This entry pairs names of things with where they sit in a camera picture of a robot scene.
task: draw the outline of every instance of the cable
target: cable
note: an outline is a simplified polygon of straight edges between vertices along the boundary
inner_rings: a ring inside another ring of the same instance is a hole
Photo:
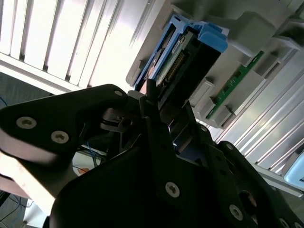
[[[9,197],[9,199],[11,200],[11,201],[14,201],[15,203],[18,203],[17,201],[15,201],[14,199],[12,199],[11,197]],[[24,207],[24,208],[30,208],[32,205],[33,205],[33,203],[34,203],[34,201],[32,201],[32,203],[30,204],[30,205],[22,205],[22,204],[20,204],[20,206],[22,206],[22,207]]]
[[[0,97],[0,100],[5,104],[5,106],[8,106],[8,103],[6,103],[2,97]]]
[[[4,216],[3,219],[0,220],[0,222],[2,222],[4,219],[6,219],[8,216],[10,216],[12,213],[14,213],[18,208],[19,208],[20,205],[18,205],[11,213],[7,214],[6,216]]]
[[[85,171],[84,169],[81,169],[81,168],[79,168],[79,167],[77,167],[77,166],[74,166],[74,165],[73,165],[73,167],[75,167],[75,168],[77,168],[77,169],[79,169],[79,170],[82,170],[83,172],[87,172],[87,171]]]
[[[94,154],[94,152],[92,151],[90,145],[89,145],[89,142],[86,143],[87,147],[89,148],[89,151],[91,153],[91,156],[92,156],[92,159],[93,159],[93,164],[94,164],[94,167],[97,167],[97,162],[96,162],[96,154]]]

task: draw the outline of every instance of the silver screw head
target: silver screw head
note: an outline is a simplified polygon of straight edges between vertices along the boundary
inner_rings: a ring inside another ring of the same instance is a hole
[[[180,196],[180,189],[173,182],[166,183],[166,191],[173,198],[177,198]]]
[[[227,143],[226,146],[228,147],[228,149],[233,150],[233,147],[229,143]]]
[[[280,218],[280,222],[284,228],[289,228],[289,225],[287,224],[287,222],[284,219]]]
[[[243,220],[243,214],[241,212],[241,210],[236,206],[236,205],[233,205],[231,204],[229,206],[229,209],[230,209],[230,212],[231,214],[239,221],[242,221]]]
[[[37,122],[32,117],[23,116],[16,121],[16,124],[22,129],[32,129],[36,127]]]
[[[51,139],[56,143],[65,144],[68,141],[69,137],[68,134],[63,131],[54,131],[51,134]]]
[[[118,91],[118,90],[115,90],[114,93],[115,93],[116,95],[119,95],[119,96],[122,96],[122,95],[123,95],[123,93],[120,92],[120,91]]]
[[[299,223],[295,222],[294,223],[295,228],[303,228]]]

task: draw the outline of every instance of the green circuit board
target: green circuit board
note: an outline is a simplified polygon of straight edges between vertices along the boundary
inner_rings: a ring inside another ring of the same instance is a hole
[[[248,64],[248,66],[241,65],[232,77],[226,82],[218,95],[213,98],[215,107],[207,115],[206,119],[210,119],[217,109],[222,105],[225,99],[231,94],[231,92],[238,86],[242,79],[248,74],[248,72],[256,65],[259,59],[263,56],[264,52],[260,51],[254,59]]]

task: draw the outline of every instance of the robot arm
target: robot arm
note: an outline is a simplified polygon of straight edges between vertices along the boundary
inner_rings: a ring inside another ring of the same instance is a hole
[[[189,103],[170,121],[160,114],[155,90],[148,80],[135,98],[102,85],[2,109],[0,188],[32,198],[52,228],[303,227],[232,144],[212,141]],[[107,161],[76,178],[73,155],[94,137],[110,139]]]

